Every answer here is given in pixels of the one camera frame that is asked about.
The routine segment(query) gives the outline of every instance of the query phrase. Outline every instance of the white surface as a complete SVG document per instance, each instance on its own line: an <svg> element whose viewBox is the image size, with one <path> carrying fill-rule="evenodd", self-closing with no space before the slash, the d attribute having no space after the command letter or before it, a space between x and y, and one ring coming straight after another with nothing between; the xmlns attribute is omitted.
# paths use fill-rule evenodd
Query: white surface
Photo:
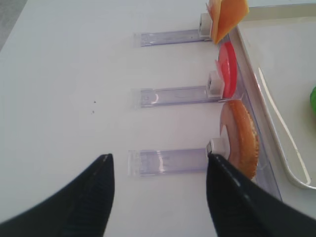
<svg viewBox="0 0 316 237"><path fill-rule="evenodd" d="M135 111L131 101L132 88L206 84L218 55L210 43L131 47L134 32L198 27L204 8L203 1L28 1L0 54L0 221L111 152L116 194L107 236L215 236L205 174L127 176L128 150L200 148L219 136L221 105Z"/></svg>
<svg viewBox="0 0 316 237"><path fill-rule="evenodd" d="M262 70L271 97L293 136L309 175L316 178L315 116L309 103L310 92L316 84L313 63L316 53L313 41L316 36L315 18L244 22L239 29L252 66L257 67L257 71L258 67ZM306 182L280 119L271 105L268 109L291 169ZM316 191L291 186L284 179L280 161L275 159L272 162L277 170L276 179L283 200L316 217Z"/></svg>

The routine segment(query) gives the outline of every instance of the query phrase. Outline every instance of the green object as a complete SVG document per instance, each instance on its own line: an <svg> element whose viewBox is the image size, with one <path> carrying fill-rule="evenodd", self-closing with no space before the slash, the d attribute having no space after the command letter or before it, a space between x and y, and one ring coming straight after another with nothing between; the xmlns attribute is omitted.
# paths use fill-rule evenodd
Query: green object
<svg viewBox="0 0 316 237"><path fill-rule="evenodd" d="M310 101L311 101L312 109L316 113L316 87L311 92Z"/></svg>

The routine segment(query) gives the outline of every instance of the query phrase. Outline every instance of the red disc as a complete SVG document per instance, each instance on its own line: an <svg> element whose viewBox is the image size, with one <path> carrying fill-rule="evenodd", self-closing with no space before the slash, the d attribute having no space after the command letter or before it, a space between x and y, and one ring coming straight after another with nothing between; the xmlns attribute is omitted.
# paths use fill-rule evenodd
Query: red disc
<svg viewBox="0 0 316 237"><path fill-rule="evenodd" d="M223 97L231 98L237 83L237 61L232 43L226 42L221 45L218 63L225 82Z"/></svg>

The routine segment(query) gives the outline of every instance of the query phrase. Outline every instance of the white table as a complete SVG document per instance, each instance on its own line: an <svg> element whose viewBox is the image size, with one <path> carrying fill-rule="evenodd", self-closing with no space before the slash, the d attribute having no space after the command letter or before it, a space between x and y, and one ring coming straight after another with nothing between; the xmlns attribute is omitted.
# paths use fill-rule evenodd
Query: white table
<svg viewBox="0 0 316 237"><path fill-rule="evenodd" d="M204 4L27 2L0 53L0 222L113 153L107 236L216 236L205 174L127 176L128 150L200 148L219 133L219 104L134 110L131 102L132 88L205 83L217 58L208 43L132 47L134 32L196 28ZM316 192L291 185L278 159L273 166L283 200L316 217Z"/></svg>

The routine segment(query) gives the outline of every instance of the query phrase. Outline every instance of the white tray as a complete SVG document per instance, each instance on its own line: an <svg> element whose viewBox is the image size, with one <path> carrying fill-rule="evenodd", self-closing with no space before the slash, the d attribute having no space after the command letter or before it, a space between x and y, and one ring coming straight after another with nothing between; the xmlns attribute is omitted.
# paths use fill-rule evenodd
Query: white tray
<svg viewBox="0 0 316 237"><path fill-rule="evenodd" d="M253 8L238 29L288 177L316 189L316 4Z"/></svg>

